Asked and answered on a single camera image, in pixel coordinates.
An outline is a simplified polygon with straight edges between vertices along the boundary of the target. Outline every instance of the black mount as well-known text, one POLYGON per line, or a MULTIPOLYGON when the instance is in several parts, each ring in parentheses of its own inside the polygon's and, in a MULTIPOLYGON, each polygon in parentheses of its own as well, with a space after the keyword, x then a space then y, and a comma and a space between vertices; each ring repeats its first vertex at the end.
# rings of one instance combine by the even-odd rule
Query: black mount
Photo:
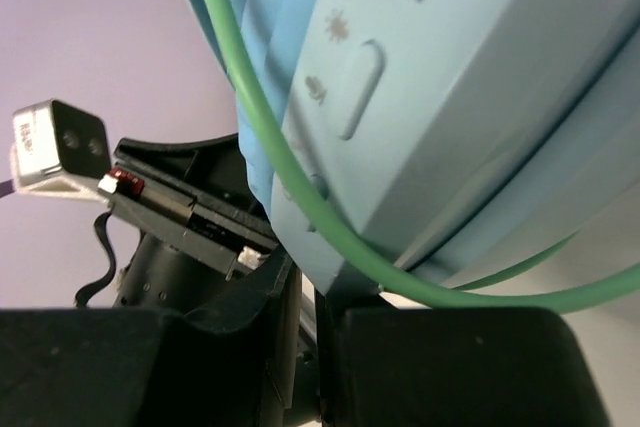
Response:
POLYGON ((317 330, 299 330, 301 274, 251 195, 235 136, 125 139, 116 157, 147 192, 110 195, 144 233, 118 308, 0 312, 0 425, 609 425, 575 338, 548 311, 406 311, 316 293, 317 330))

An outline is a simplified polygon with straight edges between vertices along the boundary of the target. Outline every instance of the black plastic part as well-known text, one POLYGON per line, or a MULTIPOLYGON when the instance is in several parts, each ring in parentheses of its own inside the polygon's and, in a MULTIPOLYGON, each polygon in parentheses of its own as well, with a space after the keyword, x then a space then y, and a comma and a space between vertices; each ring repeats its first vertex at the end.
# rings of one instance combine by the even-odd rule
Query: black plastic part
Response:
MULTIPOLYGON (((206 264, 224 276, 227 276, 230 269, 237 264, 236 252, 197 234, 183 223, 161 212, 118 193, 113 194, 110 201, 114 216, 142 230, 145 235, 151 235, 183 254, 206 264)), ((238 224, 235 226, 243 230, 242 226, 238 224)))
POLYGON ((572 332, 549 311, 317 302, 325 425, 609 425, 572 332))
POLYGON ((239 254, 244 247, 251 247, 262 254, 269 253, 269 247, 261 245, 247 236, 236 234, 215 222, 206 219, 198 214, 192 214, 187 223, 187 228, 200 234, 209 240, 220 244, 228 250, 239 254))
POLYGON ((320 420, 318 359, 310 352, 301 353, 296 364, 293 404, 284 412, 284 427, 306 425, 320 420))
POLYGON ((187 313, 229 287, 216 270, 145 235, 114 307, 165 307, 187 313))
POLYGON ((0 182, 0 199, 2 197, 6 197, 7 195, 13 194, 13 180, 5 180, 0 182))
POLYGON ((274 237, 267 216, 247 182, 237 135, 188 144, 122 139, 120 163, 194 198, 199 204, 274 237))
POLYGON ((62 169, 73 175, 101 179, 111 168, 102 120, 59 100, 51 101, 51 117, 62 169))
POLYGON ((274 254, 186 320, 162 309, 0 311, 0 425, 282 425, 301 277, 274 254))

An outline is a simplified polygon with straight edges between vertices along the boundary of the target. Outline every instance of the red component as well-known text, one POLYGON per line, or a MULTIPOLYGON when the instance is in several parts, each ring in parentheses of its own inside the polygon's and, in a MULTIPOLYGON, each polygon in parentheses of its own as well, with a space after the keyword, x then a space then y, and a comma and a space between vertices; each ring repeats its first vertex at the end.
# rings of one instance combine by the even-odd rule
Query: red component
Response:
POLYGON ((114 167, 109 171, 109 175, 118 179, 116 191, 127 197, 138 197, 144 190, 144 180, 130 174, 120 167, 114 167))

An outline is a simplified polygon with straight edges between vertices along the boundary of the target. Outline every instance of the printed icon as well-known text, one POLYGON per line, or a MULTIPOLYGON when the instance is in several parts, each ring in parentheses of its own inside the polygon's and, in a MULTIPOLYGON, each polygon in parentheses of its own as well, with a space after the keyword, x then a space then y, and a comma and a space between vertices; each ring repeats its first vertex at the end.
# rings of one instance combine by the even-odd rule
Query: printed icon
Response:
POLYGON ((31 138, 30 124, 20 125, 20 142, 22 143, 24 150, 30 154, 33 152, 33 139, 31 138))
POLYGON ((339 44, 349 37, 349 24, 342 17, 341 10, 333 10, 331 15, 327 17, 327 29, 329 40, 339 44))
POLYGON ((304 83, 307 85, 307 89, 309 90, 309 97, 318 101, 318 105, 322 105, 324 103, 324 98, 327 96, 327 89, 324 88, 320 79, 315 76, 307 76, 304 79, 304 83))

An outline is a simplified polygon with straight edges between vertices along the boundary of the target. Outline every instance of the blue glove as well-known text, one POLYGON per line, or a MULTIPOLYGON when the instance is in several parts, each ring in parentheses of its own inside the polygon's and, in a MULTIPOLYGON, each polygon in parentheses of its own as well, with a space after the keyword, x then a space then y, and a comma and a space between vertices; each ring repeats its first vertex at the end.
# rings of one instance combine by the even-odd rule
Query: blue glove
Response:
MULTIPOLYGON (((204 1, 189 2, 211 48, 225 68, 204 1)), ((293 74, 315 2, 316 0, 231 0, 249 57, 280 124, 287 109, 293 74)), ((264 206, 267 215, 270 215, 273 168, 237 98, 236 106, 240 151, 247 161, 249 187, 264 206)))

